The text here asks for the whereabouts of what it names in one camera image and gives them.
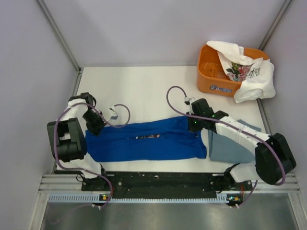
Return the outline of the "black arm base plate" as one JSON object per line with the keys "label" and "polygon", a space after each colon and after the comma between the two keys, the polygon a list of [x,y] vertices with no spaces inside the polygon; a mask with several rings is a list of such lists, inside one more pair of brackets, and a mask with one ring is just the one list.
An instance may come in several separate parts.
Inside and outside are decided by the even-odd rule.
{"label": "black arm base plate", "polygon": [[114,199],[216,198],[223,191],[252,189],[250,181],[236,183],[228,175],[200,172],[108,172]]}

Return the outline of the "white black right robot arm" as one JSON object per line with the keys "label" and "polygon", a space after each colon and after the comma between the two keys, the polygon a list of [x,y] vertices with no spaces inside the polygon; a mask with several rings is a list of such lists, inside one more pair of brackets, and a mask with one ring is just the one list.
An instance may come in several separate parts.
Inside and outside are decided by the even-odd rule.
{"label": "white black right robot arm", "polygon": [[255,130],[239,122],[223,111],[214,112],[204,99],[185,98],[189,106],[186,113],[188,129],[197,132],[203,129],[236,143],[241,150],[254,156],[253,160],[243,162],[241,158],[226,169],[224,184],[234,190],[241,182],[262,180],[270,185],[282,185],[285,176],[292,171],[297,163],[286,138]]}

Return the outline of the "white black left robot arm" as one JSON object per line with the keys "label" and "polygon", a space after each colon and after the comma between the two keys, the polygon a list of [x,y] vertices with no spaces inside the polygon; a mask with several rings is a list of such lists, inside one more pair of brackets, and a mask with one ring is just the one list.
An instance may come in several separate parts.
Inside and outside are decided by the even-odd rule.
{"label": "white black left robot arm", "polygon": [[88,153],[85,133],[98,136],[106,122],[93,108],[96,99],[88,92],[69,99],[69,111],[59,120],[48,122],[47,133],[51,152],[58,159],[57,173],[77,173],[76,180],[82,183],[83,191],[109,189],[109,179],[103,166]]}

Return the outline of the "blue printed t shirt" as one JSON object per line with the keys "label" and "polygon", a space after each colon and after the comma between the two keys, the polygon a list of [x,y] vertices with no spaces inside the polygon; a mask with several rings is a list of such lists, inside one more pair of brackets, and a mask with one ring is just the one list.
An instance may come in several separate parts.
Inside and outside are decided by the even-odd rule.
{"label": "blue printed t shirt", "polygon": [[188,130],[185,116],[152,122],[107,126],[98,136],[86,132],[88,153],[97,162],[205,159],[201,133]]}

